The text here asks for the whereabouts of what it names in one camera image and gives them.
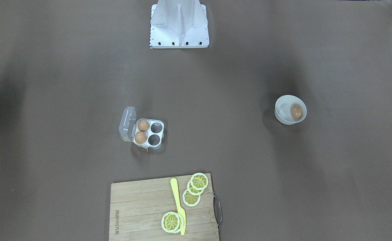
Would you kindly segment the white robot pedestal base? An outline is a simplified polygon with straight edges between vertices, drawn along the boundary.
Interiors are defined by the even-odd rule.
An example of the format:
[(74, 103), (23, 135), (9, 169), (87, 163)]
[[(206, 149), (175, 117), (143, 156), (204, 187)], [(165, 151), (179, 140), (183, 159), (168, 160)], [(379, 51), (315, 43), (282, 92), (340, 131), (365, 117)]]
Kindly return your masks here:
[(209, 47), (207, 8), (199, 0), (159, 0), (150, 14), (150, 48)]

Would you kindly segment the lemon slice by knife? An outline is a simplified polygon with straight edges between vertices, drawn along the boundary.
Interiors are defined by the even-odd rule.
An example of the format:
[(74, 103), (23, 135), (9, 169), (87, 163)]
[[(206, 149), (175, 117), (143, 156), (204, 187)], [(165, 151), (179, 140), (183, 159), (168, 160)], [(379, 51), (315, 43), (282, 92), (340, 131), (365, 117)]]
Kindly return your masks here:
[(161, 221), (162, 229), (167, 233), (179, 233), (184, 227), (184, 218), (176, 212), (167, 212)]

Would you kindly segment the lemon slice middle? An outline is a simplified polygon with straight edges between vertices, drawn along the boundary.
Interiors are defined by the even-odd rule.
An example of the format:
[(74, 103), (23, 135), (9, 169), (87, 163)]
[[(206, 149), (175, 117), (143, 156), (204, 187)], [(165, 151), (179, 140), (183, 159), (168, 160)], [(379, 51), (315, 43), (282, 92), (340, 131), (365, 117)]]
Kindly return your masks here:
[(201, 195), (201, 194), (204, 192), (204, 189), (202, 189), (202, 190), (197, 190), (196, 188), (194, 188), (194, 187), (192, 186), (191, 181), (189, 181), (189, 182), (187, 183), (187, 192), (188, 192), (190, 195), (198, 196), (198, 195)]

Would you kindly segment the clear plastic egg box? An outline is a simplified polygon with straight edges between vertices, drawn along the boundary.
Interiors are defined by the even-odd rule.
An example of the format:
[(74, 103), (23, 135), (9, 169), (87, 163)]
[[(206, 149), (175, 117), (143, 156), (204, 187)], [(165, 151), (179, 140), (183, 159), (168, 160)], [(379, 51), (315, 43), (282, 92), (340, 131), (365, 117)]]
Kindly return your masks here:
[(129, 106), (123, 111), (119, 125), (122, 140), (134, 143), (146, 150), (162, 146), (165, 124), (157, 119), (137, 118), (136, 108)]

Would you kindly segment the white ceramic bowl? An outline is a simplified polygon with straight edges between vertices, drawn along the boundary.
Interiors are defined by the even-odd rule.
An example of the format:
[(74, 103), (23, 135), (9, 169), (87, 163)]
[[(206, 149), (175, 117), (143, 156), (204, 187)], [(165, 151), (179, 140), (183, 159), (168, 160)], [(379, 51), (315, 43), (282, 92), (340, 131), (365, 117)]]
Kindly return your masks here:
[[(294, 119), (290, 114), (290, 107), (293, 104), (301, 105), (303, 109), (303, 116), (301, 119)], [(294, 95), (283, 95), (277, 99), (275, 102), (274, 109), (275, 117), (279, 122), (284, 125), (294, 125), (296, 123), (302, 122), (307, 116), (307, 107), (305, 103)]]

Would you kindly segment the brown egg rear slot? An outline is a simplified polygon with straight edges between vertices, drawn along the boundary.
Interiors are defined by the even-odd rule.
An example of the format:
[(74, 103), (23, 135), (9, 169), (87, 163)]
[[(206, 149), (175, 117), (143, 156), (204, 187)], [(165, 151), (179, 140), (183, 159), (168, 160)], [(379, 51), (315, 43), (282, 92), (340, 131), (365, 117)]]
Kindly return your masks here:
[(137, 123), (137, 128), (141, 132), (146, 132), (150, 129), (151, 124), (148, 120), (146, 119), (140, 119)]

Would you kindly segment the lemon slice top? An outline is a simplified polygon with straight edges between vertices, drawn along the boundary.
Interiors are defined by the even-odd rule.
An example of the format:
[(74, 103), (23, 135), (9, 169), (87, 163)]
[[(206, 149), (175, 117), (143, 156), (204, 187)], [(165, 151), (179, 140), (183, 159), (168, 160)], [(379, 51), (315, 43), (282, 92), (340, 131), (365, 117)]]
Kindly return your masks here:
[(190, 186), (192, 186), (195, 190), (204, 190), (208, 184), (209, 179), (204, 173), (195, 173), (190, 178)]

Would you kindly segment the brown egg from bowl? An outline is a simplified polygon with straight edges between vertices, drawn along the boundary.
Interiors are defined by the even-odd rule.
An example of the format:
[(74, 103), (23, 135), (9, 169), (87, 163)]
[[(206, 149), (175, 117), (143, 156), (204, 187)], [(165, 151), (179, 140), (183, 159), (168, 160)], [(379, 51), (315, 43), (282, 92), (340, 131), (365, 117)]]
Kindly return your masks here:
[(303, 116), (303, 109), (299, 104), (293, 104), (290, 107), (290, 114), (294, 119), (301, 119)]

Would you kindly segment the brown egg slot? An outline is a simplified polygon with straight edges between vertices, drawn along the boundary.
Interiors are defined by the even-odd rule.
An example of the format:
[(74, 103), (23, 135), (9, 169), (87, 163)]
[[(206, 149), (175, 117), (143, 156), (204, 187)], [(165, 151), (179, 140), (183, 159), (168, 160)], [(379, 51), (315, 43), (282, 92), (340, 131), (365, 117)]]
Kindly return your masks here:
[(146, 132), (150, 129), (151, 124), (148, 120), (146, 119), (140, 119), (137, 123), (137, 128), (141, 132)]
[(134, 141), (140, 145), (144, 144), (147, 141), (147, 139), (148, 139), (147, 134), (142, 131), (139, 131), (134, 135)]

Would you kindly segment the brown egg front slot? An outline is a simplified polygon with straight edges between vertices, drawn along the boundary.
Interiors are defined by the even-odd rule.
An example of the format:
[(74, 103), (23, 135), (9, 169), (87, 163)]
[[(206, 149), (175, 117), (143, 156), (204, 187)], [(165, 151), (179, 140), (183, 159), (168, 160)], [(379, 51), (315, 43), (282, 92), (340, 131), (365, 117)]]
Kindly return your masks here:
[(148, 139), (147, 134), (142, 131), (139, 131), (134, 135), (134, 141), (140, 145), (144, 144), (147, 141), (147, 139)]

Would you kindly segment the yellow plastic knife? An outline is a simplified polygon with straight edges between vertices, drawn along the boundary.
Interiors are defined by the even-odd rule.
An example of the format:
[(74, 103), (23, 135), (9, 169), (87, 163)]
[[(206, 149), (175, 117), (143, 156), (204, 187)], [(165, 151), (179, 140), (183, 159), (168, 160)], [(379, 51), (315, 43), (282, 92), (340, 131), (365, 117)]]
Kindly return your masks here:
[(180, 231), (180, 234), (182, 236), (185, 235), (185, 231), (186, 231), (186, 212), (184, 210), (184, 208), (181, 206), (181, 199), (180, 199), (180, 194), (179, 194), (179, 186), (178, 186), (178, 181), (175, 177), (171, 178), (170, 180), (170, 186), (173, 192), (173, 197), (176, 203), (176, 209), (177, 212), (179, 213), (179, 215), (181, 215), (183, 217), (183, 227)]

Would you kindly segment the lemon slice lower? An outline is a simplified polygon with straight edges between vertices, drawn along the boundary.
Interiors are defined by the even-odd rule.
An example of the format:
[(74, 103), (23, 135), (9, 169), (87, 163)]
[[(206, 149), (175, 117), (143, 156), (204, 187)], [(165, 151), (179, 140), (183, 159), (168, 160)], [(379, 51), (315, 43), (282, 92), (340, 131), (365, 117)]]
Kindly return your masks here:
[(201, 196), (190, 194), (189, 190), (187, 189), (183, 193), (182, 199), (183, 199), (183, 202), (185, 205), (187, 205), (188, 207), (194, 207), (197, 204), (199, 204), (199, 202), (201, 200)]

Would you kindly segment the bamboo cutting board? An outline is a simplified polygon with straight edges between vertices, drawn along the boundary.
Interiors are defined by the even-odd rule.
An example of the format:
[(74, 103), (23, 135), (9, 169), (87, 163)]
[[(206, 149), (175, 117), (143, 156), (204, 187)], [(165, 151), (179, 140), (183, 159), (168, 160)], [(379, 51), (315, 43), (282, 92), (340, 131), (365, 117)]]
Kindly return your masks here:
[(162, 217), (176, 212), (170, 177), (111, 184), (110, 241), (219, 241), (213, 185), (210, 182), (194, 207), (181, 202), (186, 211), (184, 235), (162, 229)]

